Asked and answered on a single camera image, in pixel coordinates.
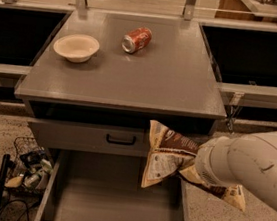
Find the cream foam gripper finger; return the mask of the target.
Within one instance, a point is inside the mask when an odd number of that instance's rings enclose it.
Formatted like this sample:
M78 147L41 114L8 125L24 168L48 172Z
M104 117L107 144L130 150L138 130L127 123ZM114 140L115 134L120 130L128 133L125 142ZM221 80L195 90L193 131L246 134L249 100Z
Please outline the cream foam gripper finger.
M179 173L185 178L187 179L187 181L191 182L191 183L200 183L200 176L197 173L197 170L195 168L194 165L191 165L187 168L182 169L181 171L179 171Z

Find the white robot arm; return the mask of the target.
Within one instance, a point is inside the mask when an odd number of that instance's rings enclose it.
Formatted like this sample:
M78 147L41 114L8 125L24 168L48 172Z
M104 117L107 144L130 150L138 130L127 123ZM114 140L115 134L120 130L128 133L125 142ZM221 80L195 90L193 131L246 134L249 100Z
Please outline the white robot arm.
M277 131L210 139L178 174L240 211L248 190L277 212Z

